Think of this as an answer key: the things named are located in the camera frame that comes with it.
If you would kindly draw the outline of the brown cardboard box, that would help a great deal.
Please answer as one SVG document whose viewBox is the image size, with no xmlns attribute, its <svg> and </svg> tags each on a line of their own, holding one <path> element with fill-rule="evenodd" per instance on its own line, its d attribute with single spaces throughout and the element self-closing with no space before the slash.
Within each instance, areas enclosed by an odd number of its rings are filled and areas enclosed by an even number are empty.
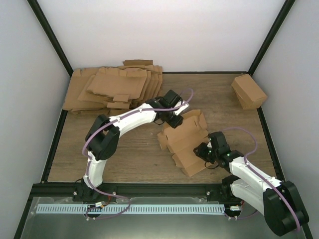
<svg viewBox="0 0 319 239">
<path fill-rule="evenodd" d="M 235 77 L 231 86 L 244 110 L 257 109 L 267 99 L 267 95 L 249 74 Z"/>
<path fill-rule="evenodd" d="M 188 111 L 182 117 L 183 123 L 177 128 L 165 122 L 158 133 L 158 141 L 162 150 L 168 149 L 172 154 L 176 167 L 191 177 L 205 169 L 204 160 L 193 150 L 203 142 L 208 143 L 208 126 L 201 110 Z"/>
</svg>

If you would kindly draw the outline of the folded brown cardboard box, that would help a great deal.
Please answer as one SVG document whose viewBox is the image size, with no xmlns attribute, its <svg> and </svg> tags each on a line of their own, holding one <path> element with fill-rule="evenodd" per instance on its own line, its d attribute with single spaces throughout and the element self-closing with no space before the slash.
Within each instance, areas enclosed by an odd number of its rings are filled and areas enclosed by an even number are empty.
<svg viewBox="0 0 319 239">
<path fill-rule="evenodd" d="M 267 95 L 249 74 L 235 77 L 231 86 L 244 110 L 257 109 L 267 99 Z"/>
</svg>

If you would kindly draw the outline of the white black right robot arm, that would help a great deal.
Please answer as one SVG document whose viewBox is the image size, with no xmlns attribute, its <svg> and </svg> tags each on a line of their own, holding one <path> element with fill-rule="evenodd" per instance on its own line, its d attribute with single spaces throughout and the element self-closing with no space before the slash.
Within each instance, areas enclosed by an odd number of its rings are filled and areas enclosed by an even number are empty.
<svg viewBox="0 0 319 239">
<path fill-rule="evenodd" d="M 208 139 L 193 152 L 204 162 L 217 163 L 231 174 L 222 181 L 224 199 L 239 198 L 250 204 L 264 216 L 270 230 L 278 236 L 299 231 L 309 222 L 309 215 L 293 182 L 266 174 L 248 160 L 248 153 L 231 150 L 223 132 L 210 133 Z"/>
</svg>

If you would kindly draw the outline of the black frame post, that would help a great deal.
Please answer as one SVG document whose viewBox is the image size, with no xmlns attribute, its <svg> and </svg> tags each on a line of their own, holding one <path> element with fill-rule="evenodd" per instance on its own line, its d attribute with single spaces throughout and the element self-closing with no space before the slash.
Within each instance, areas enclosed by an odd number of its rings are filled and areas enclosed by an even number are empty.
<svg viewBox="0 0 319 239">
<path fill-rule="evenodd" d="M 277 14 L 269 32 L 266 35 L 256 57 L 254 58 L 249 70 L 248 74 L 253 76 L 255 71 L 257 70 L 259 64 L 261 63 L 263 57 L 265 56 L 267 50 L 269 49 L 272 41 L 274 40 L 275 36 L 277 35 L 279 29 L 281 28 L 283 22 L 285 21 L 287 15 L 289 14 L 291 8 L 293 7 L 295 0 L 285 0 L 279 13 Z"/>
<path fill-rule="evenodd" d="M 36 16 L 38 22 L 40 23 L 42 29 L 44 30 L 47 38 L 49 39 L 52 47 L 54 48 L 56 54 L 58 55 L 62 65 L 67 71 L 68 75 L 71 77 L 73 73 L 73 68 L 70 65 L 52 27 L 50 26 L 49 21 L 47 20 L 40 4 L 37 0 L 27 0 L 29 6 L 31 7 L 34 15 Z"/>
</svg>

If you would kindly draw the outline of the stack of flat cardboard blanks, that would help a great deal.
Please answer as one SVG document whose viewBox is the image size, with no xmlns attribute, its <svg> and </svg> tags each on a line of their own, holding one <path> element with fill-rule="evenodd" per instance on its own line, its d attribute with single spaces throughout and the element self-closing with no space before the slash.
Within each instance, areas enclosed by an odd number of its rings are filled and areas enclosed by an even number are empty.
<svg viewBox="0 0 319 239">
<path fill-rule="evenodd" d="M 78 68 L 73 71 L 62 108 L 75 114 L 126 112 L 161 95 L 162 75 L 162 66 L 152 60 Z"/>
</svg>

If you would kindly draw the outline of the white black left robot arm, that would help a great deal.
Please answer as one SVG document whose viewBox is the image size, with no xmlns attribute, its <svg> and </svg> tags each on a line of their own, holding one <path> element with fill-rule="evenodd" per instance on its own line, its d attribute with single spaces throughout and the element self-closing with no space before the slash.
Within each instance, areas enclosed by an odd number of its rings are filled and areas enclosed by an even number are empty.
<svg viewBox="0 0 319 239">
<path fill-rule="evenodd" d="M 82 154 L 88 157 L 83 176 L 86 185 L 84 195 L 90 201 L 97 201 L 101 197 L 100 185 L 103 182 L 104 168 L 107 160 L 116 152 L 121 136 L 139 126 L 158 120 L 177 128 L 183 122 L 181 112 L 189 107 L 188 102 L 170 90 L 163 97 L 149 99 L 126 113 L 112 117 L 99 115 L 86 135 L 82 149 Z"/>
</svg>

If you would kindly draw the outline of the black left frame post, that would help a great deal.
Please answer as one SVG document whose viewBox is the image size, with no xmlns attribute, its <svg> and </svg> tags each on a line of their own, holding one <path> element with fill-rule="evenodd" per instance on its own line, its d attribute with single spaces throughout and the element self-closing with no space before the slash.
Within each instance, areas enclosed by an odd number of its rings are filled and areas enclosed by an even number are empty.
<svg viewBox="0 0 319 239">
<path fill-rule="evenodd" d="M 27 0 L 29 6 L 31 7 L 34 15 L 36 16 L 38 22 L 40 23 L 42 29 L 44 30 L 47 38 L 49 39 L 52 47 L 54 48 L 56 54 L 58 55 L 62 65 L 67 71 L 68 75 L 71 77 L 73 73 L 73 68 L 70 65 L 52 27 L 50 26 L 49 21 L 47 20 L 40 4 L 37 0 Z"/>
</svg>

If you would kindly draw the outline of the black right frame post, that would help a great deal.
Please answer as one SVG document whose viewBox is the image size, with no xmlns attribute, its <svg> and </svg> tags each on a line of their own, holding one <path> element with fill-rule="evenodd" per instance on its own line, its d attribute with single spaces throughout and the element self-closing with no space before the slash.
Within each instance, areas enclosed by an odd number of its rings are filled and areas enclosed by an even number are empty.
<svg viewBox="0 0 319 239">
<path fill-rule="evenodd" d="M 279 13 L 277 14 L 269 32 L 266 35 L 256 57 L 254 58 L 249 70 L 248 74 L 253 76 L 255 71 L 257 70 L 259 64 L 261 63 L 263 57 L 265 56 L 267 50 L 269 49 L 272 41 L 274 40 L 275 36 L 277 35 L 279 29 L 281 28 L 283 22 L 285 21 L 287 15 L 289 14 L 291 8 L 293 7 L 295 0 L 285 0 Z"/>
</svg>

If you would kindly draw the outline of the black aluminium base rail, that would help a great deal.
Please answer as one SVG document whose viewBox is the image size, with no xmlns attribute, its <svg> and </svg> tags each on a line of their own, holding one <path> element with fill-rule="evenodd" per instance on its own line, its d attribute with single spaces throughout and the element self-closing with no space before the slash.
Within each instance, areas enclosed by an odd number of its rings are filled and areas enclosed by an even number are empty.
<svg viewBox="0 0 319 239">
<path fill-rule="evenodd" d="M 225 194 L 222 184 L 151 184 L 103 183 L 99 190 L 116 196 L 135 197 L 198 197 L 221 204 L 239 203 L 241 199 Z M 32 186 L 29 198 L 71 197 L 75 202 L 98 202 L 108 197 L 96 191 L 84 192 L 80 183 L 39 183 Z"/>
</svg>

